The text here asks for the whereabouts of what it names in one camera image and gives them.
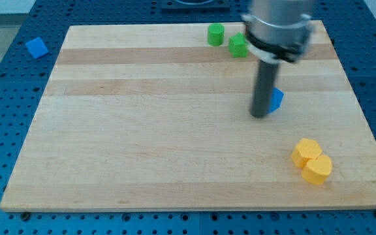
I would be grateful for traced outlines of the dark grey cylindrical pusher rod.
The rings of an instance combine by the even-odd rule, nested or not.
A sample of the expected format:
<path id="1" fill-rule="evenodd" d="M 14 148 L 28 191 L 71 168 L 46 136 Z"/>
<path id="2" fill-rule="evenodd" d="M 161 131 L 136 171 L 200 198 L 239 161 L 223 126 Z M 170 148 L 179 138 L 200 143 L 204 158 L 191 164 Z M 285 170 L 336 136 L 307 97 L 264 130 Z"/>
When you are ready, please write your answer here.
<path id="1" fill-rule="evenodd" d="M 250 112 L 255 118 L 263 118 L 269 113 L 272 90 L 279 70 L 279 64 L 260 61 L 255 82 Z"/>

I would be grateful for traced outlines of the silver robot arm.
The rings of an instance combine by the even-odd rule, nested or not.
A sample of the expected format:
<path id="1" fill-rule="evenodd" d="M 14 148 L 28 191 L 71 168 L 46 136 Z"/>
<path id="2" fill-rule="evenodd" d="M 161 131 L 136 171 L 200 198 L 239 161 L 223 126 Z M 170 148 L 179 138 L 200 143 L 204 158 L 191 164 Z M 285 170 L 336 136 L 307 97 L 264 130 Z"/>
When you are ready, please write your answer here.
<path id="1" fill-rule="evenodd" d="M 314 8 L 313 0 L 252 0 L 242 15 L 248 50 L 259 59 L 250 107 L 253 117 L 270 112 L 280 62 L 295 63 L 307 52 Z"/>

